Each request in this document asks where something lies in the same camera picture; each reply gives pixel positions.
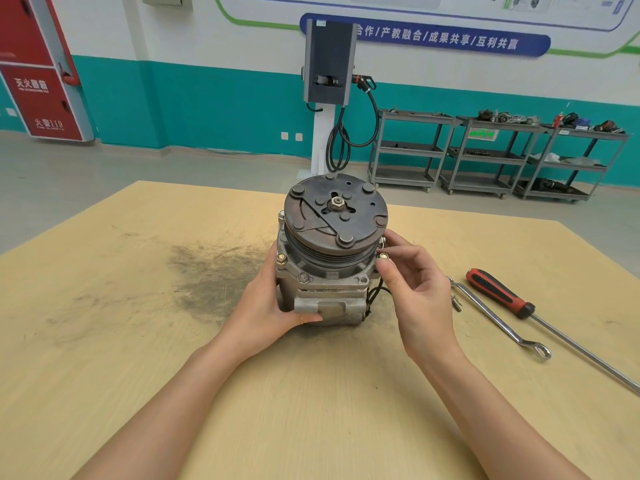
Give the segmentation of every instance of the teal wall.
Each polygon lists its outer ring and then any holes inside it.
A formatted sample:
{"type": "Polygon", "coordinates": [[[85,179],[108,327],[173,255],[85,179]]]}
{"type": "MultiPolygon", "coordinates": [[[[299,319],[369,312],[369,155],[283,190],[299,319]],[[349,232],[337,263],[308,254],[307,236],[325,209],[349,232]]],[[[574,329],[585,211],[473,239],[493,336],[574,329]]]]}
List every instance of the teal wall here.
{"type": "Polygon", "coordinates": [[[24,125],[20,116],[9,116],[6,112],[6,108],[15,109],[11,101],[11,96],[6,90],[6,86],[2,79],[0,79],[0,130],[20,131],[25,132],[24,125]]]}
{"type": "MultiPolygon", "coordinates": [[[[152,61],[126,61],[100,57],[74,56],[83,83],[84,97],[97,134],[104,143],[162,148],[167,145],[217,148],[252,153],[279,153],[309,157],[311,153],[313,113],[302,101],[303,84],[299,75],[253,72],[212,67],[168,64],[152,61]],[[280,132],[287,131],[289,140],[280,132]],[[295,141],[295,133],[303,141],[295,141]]],[[[565,111],[567,101],[498,93],[439,89],[402,84],[380,83],[375,91],[378,105],[414,111],[444,111],[452,116],[473,115],[479,109],[503,109],[516,114],[537,114],[551,121],[565,111]]],[[[5,107],[4,88],[0,88],[0,108],[5,107]]],[[[570,111],[590,118],[593,123],[613,119],[633,133],[640,124],[640,107],[595,102],[571,101],[570,111]]],[[[6,128],[4,115],[0,128],[24,130],[18,118],[6,128]]],[[[345,113],[345,126],[355,142],[367,140],[374,126],[368,97],[353,90],[345,113]]],[[[389,124],[386,139],[430,141],[435,128],[419,123],[389,124]]],[[[462,135],[459,128],[452,144],[462,135]]],[[[474,146],[505,147],[508,134],[495,143],[474,146]]],[[[521,134],[515,150],[520,151],[527,136],[521,134]]],[[[545,137],[541,137],[537,151],[545,137]]],[[[580,156],[588,140],[564,138],[555,145],[556,153],[580,156]]],[[[615,143],[601,141],[592,157],[608,162],[615,143]]],[[[369,149],[354,149],[354,161],[366,161],[369,149]]],[[[422,164],[410,157],[385,155],[383,162],[422,164]]],[[[445,168],[452,167],[452,159],[445,168]]],[[[493,171],[495,166],[464,162],[462,170],[493,171]]],[[[549,173],[563,177],[563,171],[549,173]]],[[[585,181],[596,174],[581,172],[585,181]]],[[[605,177],[605,183],[640,187],[640,137],[632,137],[624,152],[605,177]]]]}

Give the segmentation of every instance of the metal cart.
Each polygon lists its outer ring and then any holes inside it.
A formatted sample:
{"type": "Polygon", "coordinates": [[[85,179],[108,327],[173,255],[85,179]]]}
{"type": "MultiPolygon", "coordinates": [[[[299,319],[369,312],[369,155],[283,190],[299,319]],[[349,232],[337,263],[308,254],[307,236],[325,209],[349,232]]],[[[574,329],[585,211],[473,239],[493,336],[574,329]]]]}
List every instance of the metal cart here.
{"type": "Polygon", "coordinates": [[[536,144],[540,133],[546,132],[548,129],[540,125],[492,123],[491,121],[478,120],[473,116],[456,116],[456,118],[462,120],[462,126],[465,128],[465,134],[462,137],[460,146],[449,147],[447,154],[454,158],[456,162],[450,178],[447,179],[446,175],[440,173],[442,188],[448,191],[449,195],[451,195],[454,190],[467,190],[498,194],[500,195],[500,198],[504,198],[506,194],[513,192],[513,189],[520,178],[520,174],[522,173],[522,169],[524,168],[525,161],[536,144]],[[506,150],[468,148],[467,141],[469,133],[474,128],[511,131],[513,132],[513,135],[511,135],[511,139],[509,140],[509,145],[506,150]],[[516,141],[518,133],[521,132],[529,133],[529,138],[524,145],[522,153],[520,155],[516,155],[511,150],[513,149],[513,144],[516,141]],[[500,168],[495,175],[459,175],[458,169],[461,161],[500,163],[500,168]],[[508,184],[500,180],[505,165],[514,167],[508,184]]]}
{"type": "Polygon", "coordinates": [[[418,187],[424,187],[428,193],[434,183],[438,181],[438,176],[442,169],[442,162],[444,161],[444,157],[447,154],[447,148],[451,142],[453,129],[458,126],[461,121],[441,112],[434,113],[381,109],[379,114],[381,119],[380,131],[378,133],[377,140],[371,145],[369,167],[367,168],[369,181],[372,184],[416,185],[418,187]],[[430,123],[438,125],[438,128],[436,129],[436,135],[433,138],[432,143],[391,141],[383,138],[385,122],[389,120],[430,123]],[[441,148],[438,146],[438,140],[443,126],[447,125],[449,126],[447,140],[441,148]],[[426,157],[427,163],[425,167],[380,165],[378,163],[380,153],[426,157]],[[431,169],[431,162],[434,158],[440,159],[440,163],[438,164],[438,168],[435,172],[431,169]]]}
{"type": "Polygon", "coordinates": [[[551,125],[543,125],[543,127],[550,134],[549,141],[545,145],[545,149],[542,151],[540,156],[540,160],[530,159],[528,163],[536,165],[536,169],[533,172],[533,176],[528,181],[521,181],[516,183],[516,187],[514,193],[520,195],[522,199],[526,199],[529,196],[535,197],[547,197],[547,198],[557,198],[557,199],[565,199],[571,200],[572,202],[576,202],[578,200],[588,200],[593,195],[593,192],[596,190],[597,186],[600,185],[602,179],[607,173],[607,170],[611,168],[613,163],[618,158],[618,155],[624,148],[624,145],[627,143],[629,139],[628,133],[604,133],[601,131],[588,131],[588,130],[574,130],[569,128],[553,128],[551,125]],[[619,141],[620,146],[617,151],[614,153],[613,158],[609,161],[608,165],[576,165],[572,164],[572,157],[560,157],[559,162],[548,162],[545,161],[545,158],[549,152],[551,152],[551,148],[553,147],[556,138],[560,136],[569,136],[576,138],[591,138],[591,142],[587,146],[587,149],[583,153],[583,157],[588,158],[593,150],[593,147],[596,146],[596,143],[599,139],[607,139],[612,141],[619,141]],[[561,185],[559,188],[548,187],[545,190],[532,190],[532,186],[535,183],[536,177],[540,173],[540,170],[543,168],[561,168],[564,170],[572,170],[571,176],[566,181],[564,185],[561,185]],[[578,190],[575,187],[572,187],[573,180],[576,175],[578,175],[579,171],[592,171],[600,174],[597,182],[591,188],[591,191],[587,194],[578,190]]]}

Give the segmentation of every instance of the red cabinet door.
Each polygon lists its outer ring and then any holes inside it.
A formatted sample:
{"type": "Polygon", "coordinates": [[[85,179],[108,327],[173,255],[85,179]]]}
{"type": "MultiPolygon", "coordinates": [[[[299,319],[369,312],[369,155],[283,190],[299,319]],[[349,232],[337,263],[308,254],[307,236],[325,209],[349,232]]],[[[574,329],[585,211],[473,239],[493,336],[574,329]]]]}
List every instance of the red cabinet door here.
{"type": "Polygon", "coordinates": [[[0,72],[32,136],[82,140],[55,69],[2,66],[0,72]]]}
{"type": "Polygon", "coordinates": [[[53,65],[29,0],[0,0],[0,61],[53,65]]]}

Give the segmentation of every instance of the white wall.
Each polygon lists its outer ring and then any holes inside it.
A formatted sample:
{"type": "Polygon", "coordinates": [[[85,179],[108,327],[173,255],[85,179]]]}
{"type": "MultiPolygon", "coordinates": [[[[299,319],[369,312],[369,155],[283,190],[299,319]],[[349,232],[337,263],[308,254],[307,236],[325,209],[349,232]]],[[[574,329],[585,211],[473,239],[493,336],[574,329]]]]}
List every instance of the white wall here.
{"type": "MultiPolygon", "coordinates": [[[[78,55],[294,74],[304,59],[302,33],[235,25],[214,0],[193,0],[193,12],[141,0],[54,4],[78,55]]],[[[640,5],[635,8],[629,15],[640,18],[640,5]]],[[[528,59],[363,42],[356,71],[381,82],[640,105],[635,55],[528,59]]]]}

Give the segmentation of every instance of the wall outlet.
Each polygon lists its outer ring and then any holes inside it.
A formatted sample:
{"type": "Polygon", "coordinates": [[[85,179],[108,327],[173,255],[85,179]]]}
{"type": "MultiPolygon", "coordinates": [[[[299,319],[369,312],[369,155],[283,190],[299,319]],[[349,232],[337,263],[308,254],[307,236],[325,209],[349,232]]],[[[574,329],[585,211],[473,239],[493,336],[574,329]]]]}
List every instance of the wall outlet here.
{"type": "Polygon", "coordinates": [[[191,8],[191,0],[142,0],[142,3],[146,3],[151,6],[166,6],[177,8],[191,8]]]}

